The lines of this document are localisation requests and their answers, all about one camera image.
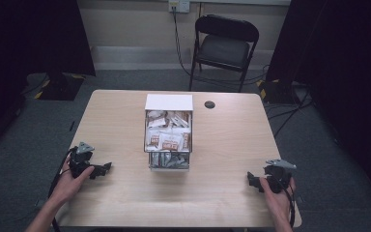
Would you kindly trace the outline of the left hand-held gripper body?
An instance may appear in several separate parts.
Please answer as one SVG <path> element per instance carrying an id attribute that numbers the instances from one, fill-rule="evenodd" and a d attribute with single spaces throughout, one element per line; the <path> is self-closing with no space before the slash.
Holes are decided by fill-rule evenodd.
<path id="1" fill-rule="evenodd" d="M 87 167 L 90 166 L 90 158 L 95 148 L 85 142 L 71 149 L 70 171 L 74 178 L 77 178 Z"/>

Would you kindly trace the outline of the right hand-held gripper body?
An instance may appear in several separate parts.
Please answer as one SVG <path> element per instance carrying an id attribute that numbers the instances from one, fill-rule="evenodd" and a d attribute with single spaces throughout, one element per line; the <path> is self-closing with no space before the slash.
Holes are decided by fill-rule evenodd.
<path id="1" fill-rule="evenodd" d="M 264 168 L 267 181 L 273 193 L 280 193 L 290 184 L 292 173 L 288 169 L 296 169 L 297 166 L 284 159 L 271 159 L 266 161 Z"/>

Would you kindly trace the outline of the person's right hand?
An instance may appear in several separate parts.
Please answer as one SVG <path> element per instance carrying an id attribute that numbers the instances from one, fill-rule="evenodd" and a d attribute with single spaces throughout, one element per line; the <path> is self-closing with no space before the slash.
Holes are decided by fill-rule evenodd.
<path id="1" fill-rule="evenodd" d="M 273 193 L 268 181 L 260 177 L 260 184 L 264 190 L 266 202 L 271 212 L 271 218 L 275 227 L 290 228 L 290 199 L 284 192 Z"/>

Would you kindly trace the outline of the person's left hand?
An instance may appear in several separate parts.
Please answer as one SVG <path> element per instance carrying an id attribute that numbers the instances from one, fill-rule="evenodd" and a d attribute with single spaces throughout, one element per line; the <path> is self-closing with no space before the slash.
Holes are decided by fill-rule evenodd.
<path id="1" fill-rule="evenodd" d="M 94 167 L 89 166 L 78 177 L 74 178 L 70 171 L 70 159 L 70 157 L 66 158 L 58 183 L 48 200 L 49 204 L 55 208 L 62 207 L 67 201 L 72 199 L 94 171 Z"/>

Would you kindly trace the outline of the light wooden table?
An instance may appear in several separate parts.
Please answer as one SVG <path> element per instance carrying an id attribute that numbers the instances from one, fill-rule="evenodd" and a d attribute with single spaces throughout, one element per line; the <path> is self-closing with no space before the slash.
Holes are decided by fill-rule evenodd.
<path id="1" fill-rule="evenodd" d="M 246 174 L 263 174 L 278 158 L 270 124 L 256 94 L 193 95 L 188 171 L 152 171 L 144 152 L 144 91 L 97 90 L 74 136 L 94 146 L 94 163 L 112 162 L 87 181 L 57 215 L 62 226 L 270 227 L 262 193 Z M 215 108 L 206 108 L 212 101 Z"/>

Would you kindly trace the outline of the black striped stand base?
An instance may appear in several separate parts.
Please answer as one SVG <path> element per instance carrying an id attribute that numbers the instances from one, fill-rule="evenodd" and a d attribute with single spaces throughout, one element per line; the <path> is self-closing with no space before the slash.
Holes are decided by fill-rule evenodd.
<path id="1" fill-rule="evenodd" d="M 22 92 L 25 97 L 41 101 L 73 101 L 85 77 L 74 73 L 34 73 L 27 77 L 30 87 Z"/>
<path id="2" fill-rule="evenodd" d="M 273 81 L 259 80 L 256 84 L 263 102 L 295 104 L 300 101 L 293 86 L 284 84 L 278 79 Z"/>

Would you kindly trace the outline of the white drawer cabinet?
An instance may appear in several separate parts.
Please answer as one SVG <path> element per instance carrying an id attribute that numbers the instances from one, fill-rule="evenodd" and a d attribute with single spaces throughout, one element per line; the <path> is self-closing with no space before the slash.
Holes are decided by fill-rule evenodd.
<path id="1" fill-rule="evenodd" d="M 188 171 L 192 131 L 192 95 L 147 95 L 144 152 L 151 170 Z"/>

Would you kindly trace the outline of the black curtain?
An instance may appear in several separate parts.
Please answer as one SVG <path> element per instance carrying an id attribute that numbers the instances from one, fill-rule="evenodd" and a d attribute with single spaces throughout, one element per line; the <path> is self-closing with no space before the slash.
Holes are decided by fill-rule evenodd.
<path id="1" fill-rule="evenodd" d="M 31 73 L 96 73 L 77 0 L 0 0 L 0 134 Z"/>
<path id="2" fill-rule="evenodd" d="M 371 180 L 371 0 L 291 0 L 267 79 L 309 85 Z"/>

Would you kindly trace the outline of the black folding chair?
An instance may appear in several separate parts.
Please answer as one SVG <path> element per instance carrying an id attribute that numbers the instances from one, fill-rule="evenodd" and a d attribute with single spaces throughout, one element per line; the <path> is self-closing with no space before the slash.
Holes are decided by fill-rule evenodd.
<path id="1" fill-rule="evenodd" d="M 258 41 L 259 30 L 248 21 L 216 14 L 200 16 L 195 22 L 188 90 L 192 89 L 196 65 L 204 64 L 240 73 L 240 92 Z"/>

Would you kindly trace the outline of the white wall socket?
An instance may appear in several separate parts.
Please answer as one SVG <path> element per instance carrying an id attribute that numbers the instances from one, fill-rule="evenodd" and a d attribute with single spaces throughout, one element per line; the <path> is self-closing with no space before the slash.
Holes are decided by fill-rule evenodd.
<path id="1" fill-rule="evenodd" d="M 189 0 L 168 0 L 168 11 L 170 13 L 188 14 L 189 10 Z"/>

